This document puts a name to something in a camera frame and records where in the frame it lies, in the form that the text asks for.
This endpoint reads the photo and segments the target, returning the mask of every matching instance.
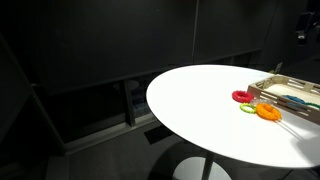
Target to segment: tray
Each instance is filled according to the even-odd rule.
[[[305,102],[320,105],[319,84],[277,74],[250,84],[247,91],[257,99],[272,100],[274,106],[320,125],[320,110],[318,108],[282,97],[283,95],[291,95]]]

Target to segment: floor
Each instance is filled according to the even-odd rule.
[[[159,126],[160,122],[154,122],[68,157],[51,157],[46,180],[166,180],[172,179],[175,167],[184,159],[205,157],[205,150],[171,133],[150,143],[145,132]],[[233,180],[276,180],[288,172],[218,155],[215,162]],[[287,177],[306,179],[317,178],[307,170],[295,170]]]

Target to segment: black wall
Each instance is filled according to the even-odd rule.
[[[49,93],[192,63],[195,0],[30,3],[15,31]]]
[[[200,0],[195,62],[261,50],[278,0]]]
[[[256,51],[270,70],[295,51],[306,0],[198,5],[197,14],[197,0],[12,0],[0,7],[1,30],[27,74],[57,94]]]
[[[279,1],[257,69],[275,69],[280,62],[283,62],[283,66],[290,65],[299,48],[295,29],[307,2],[308,0]]]
[[[0,33],[0,144],[31,94],[7,48]]]

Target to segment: table leg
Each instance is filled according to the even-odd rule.
[[[214,160],[213,153],[207,152],[201,180],[208,180],[209,179],[213,160]]]

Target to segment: white round table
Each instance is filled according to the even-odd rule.
[[[233,91],[270,76],[234,66],[186,66],[155,78],[147,102],[167,128],[208,151],[279,168],[320,165],[320,126],[281,109],[280,123],[263,120],[232,99]]]

